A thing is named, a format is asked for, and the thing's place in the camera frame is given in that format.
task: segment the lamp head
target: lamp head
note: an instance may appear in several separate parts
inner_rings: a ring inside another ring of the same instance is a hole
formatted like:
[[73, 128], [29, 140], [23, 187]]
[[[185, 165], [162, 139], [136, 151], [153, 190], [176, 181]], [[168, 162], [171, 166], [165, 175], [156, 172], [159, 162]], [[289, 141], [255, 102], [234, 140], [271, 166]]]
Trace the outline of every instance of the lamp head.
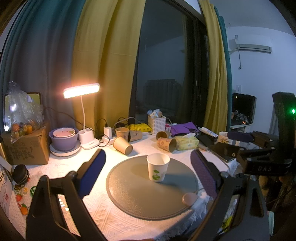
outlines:
[[87, 95], [98, 92], [100, 89], [99, 83], [79, 85], [64, 89], [64, 98], [72, 98], [81, 95]]

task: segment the white plastic basket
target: white plastic basket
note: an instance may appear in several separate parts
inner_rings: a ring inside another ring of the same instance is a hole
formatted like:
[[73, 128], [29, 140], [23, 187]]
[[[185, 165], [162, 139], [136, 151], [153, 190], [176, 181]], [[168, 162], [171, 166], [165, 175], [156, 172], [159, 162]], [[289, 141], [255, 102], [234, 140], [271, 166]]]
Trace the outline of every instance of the white plastic basket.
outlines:
[[152, 135], [156, 135], [159, 131], [165, 131], [166, 117], [163, 115], [160, 118], [151, 118], [148, 116], [148, 125], [151, 127]]

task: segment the white plate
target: white plate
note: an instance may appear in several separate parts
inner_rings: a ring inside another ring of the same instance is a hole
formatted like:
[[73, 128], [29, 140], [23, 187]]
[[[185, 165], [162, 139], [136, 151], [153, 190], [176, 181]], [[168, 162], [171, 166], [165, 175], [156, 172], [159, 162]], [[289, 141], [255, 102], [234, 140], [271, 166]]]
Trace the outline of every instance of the white plate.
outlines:
[[55, 130], [52, 134], [56, 138], [70, 137], [75, 135], [75, 130], [70, 127], [63, 127]]
[[76, 152], [78, 152], [80, 150], [80, 141], [77, 140], [76, 145], [74, 146], [74, 148], [72, 148], [69, 151], [60, 151], [54, 148], [53, 144], [49, 145], [49, 149], [51, 151], [52, 154], [54, 154], [55, 156], [61, 156], [61, 157], [65, 157], [65, 156], [71, 156], [73, 154], [75, 154]]

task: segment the cardboard box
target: cardboard box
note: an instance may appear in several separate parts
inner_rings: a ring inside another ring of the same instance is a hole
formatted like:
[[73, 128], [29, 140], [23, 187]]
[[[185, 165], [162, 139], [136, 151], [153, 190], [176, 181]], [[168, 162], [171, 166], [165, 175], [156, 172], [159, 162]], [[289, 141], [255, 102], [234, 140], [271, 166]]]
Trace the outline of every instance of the cardboard box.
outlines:
[[21, 137], [14, 144], [10, 142], [10, 133], [2, 133], [8, 162], [12, 165], [47, 164], [50, 155], [48, 128], [50, 129], [50, 125], [46, 124], [39, 130]]

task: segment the purple bag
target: purple bag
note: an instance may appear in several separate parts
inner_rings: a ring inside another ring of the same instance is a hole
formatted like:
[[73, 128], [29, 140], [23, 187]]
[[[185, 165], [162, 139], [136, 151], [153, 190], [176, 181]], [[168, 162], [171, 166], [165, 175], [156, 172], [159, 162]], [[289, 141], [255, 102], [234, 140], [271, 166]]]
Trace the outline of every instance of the purple bag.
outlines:
[[198, 133], [199, 130], [193, 124], [192, 121], [184, 123], [184, 124], [178, 124], [171, 127], [170, 132], [173, 137], [175, 136], [183, 136], [189, 133]]

